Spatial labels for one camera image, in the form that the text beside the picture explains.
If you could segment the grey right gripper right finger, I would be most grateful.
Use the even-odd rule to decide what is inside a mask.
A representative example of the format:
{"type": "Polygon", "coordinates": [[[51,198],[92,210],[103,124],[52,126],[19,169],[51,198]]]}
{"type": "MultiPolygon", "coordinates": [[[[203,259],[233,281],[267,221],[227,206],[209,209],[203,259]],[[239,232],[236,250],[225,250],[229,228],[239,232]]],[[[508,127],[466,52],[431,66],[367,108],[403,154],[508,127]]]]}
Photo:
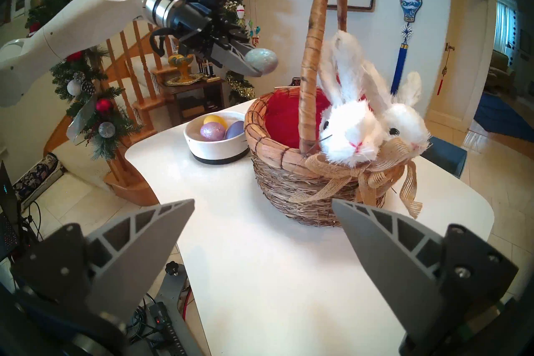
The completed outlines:
{"type": "Polygon", "coordinates": [[[359,262],[405,330],[401,346],[498,346],[518,304],[501,301],[518,267],[461,224],[332,199],[359,262]]]}

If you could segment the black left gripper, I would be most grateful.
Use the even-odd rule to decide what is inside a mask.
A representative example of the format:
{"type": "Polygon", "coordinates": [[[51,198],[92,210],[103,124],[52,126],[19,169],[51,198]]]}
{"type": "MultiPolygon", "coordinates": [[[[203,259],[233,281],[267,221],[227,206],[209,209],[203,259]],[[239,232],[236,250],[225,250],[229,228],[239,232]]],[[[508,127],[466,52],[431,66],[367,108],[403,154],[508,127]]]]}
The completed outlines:
{"type": "Polygon", "coordinates": [[[203,14],[192,4],[180,1],[170,7],[169,28],[188,54],[244,76],[263,76],[245,59],[255,48],[248,32],[234,28],[224,12],[208,9],[208,14],[203,14]]]}

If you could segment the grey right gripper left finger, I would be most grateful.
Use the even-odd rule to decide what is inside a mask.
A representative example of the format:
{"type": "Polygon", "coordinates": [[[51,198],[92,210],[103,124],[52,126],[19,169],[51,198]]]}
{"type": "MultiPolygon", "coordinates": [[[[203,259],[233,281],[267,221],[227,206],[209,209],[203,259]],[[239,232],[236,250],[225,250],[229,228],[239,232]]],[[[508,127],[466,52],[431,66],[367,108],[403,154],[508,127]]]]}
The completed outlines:
{"type": "Polygon", "coordinates": [[[195,209],[186,199],[142,208],[84,236],[65,224],[11,267],[45,305],[75,321],[126,322],[148,292],[195,209]]]}

